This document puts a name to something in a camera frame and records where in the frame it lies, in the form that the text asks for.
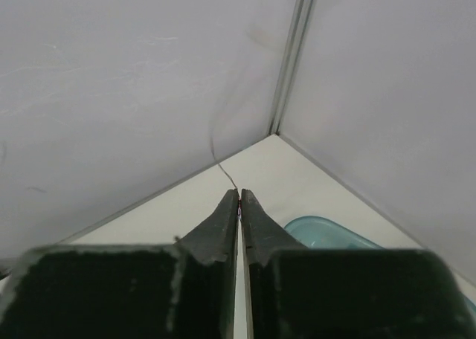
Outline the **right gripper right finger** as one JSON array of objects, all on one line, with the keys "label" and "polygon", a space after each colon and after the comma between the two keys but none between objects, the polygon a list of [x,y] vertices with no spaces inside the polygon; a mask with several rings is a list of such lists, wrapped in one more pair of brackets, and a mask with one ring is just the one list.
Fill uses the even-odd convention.
[{"label": "right gripper right finger", "polygon": [[473,338],[475,321],[436,254],[318,250],[241,193],[250,338]]}]

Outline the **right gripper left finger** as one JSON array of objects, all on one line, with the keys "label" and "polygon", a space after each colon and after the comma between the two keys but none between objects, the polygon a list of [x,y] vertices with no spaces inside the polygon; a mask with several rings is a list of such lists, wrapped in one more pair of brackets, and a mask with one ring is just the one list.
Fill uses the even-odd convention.
[{"label": "right gripper left finger", "polygon": [[3,338],[232,338],[239,195],[172,244],[55,245],[14,266]]}]

